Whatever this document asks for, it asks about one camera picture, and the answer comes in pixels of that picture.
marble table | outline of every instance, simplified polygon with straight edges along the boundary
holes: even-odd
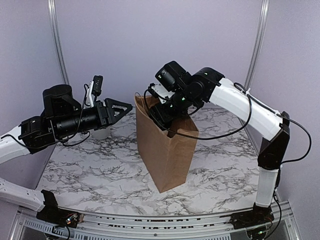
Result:
[[[137,150],[135,116],[133,109],[105,140],[90,137],[73,147],[58,144],[37,189],[52,191],[61,207],[107,214],[199,215],[252,207],[259,168],[243,130],[198,141],[186,183],[159,193]],[[203,137],[241,126],[237,117],[220,108],[201,109],[192,118]]]

brown paper bag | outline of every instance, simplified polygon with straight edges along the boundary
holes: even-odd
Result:
[[[149,108],[159,102],[146,98]],[[136,136],[139,154],[160,193],[184,184],[197,140],[162,131],[149,118],[143,97],[135,96]],[[190,117],[173,121],[171,130],[197,137],[199,131]]]

gray wall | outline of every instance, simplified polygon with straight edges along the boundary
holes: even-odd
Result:
[[[270,1],[265,38],[251,93],[286,111],[311,133],[313,148],[301,162],[283,166],[279,193],[289,199],[302,239],[320,236],[320,2]],[[308,138],[291,124],[285,159],[302,156]],[[253,132],[259,145],[261,137]]]
[[[0,135],[43,110],[42,91],[62,83],[47,2],[0,0]],[[53,148],[0,165],[0,177],[34,189]],[[18,206],[0,201],[8,239]]]
[[[212,67],[244,83],[260,0],[56,0],[63,54],[75,98],[103,75],[103,93],[133,102],[176,60],[194,74]]]

